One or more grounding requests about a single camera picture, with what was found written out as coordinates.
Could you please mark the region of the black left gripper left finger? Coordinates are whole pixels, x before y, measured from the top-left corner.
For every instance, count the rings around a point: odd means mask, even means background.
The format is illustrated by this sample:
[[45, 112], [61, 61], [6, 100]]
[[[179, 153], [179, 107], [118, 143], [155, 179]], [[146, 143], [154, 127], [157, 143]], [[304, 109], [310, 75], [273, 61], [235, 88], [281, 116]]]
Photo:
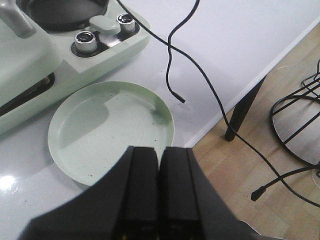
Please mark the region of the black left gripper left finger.
[[155, 240], [158, 158], [151, 147], [129, 146], [98, 182], [33, 218], [20, 240]]

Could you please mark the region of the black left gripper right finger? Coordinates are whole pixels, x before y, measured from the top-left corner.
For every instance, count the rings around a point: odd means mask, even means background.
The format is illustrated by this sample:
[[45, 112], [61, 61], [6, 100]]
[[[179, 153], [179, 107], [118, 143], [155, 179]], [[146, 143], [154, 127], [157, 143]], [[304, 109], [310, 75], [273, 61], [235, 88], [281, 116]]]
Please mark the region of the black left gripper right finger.
[[162, 240], [267, 240], [238, 220], [201, 170], [191, 148], [167, 147], [159, 170]]

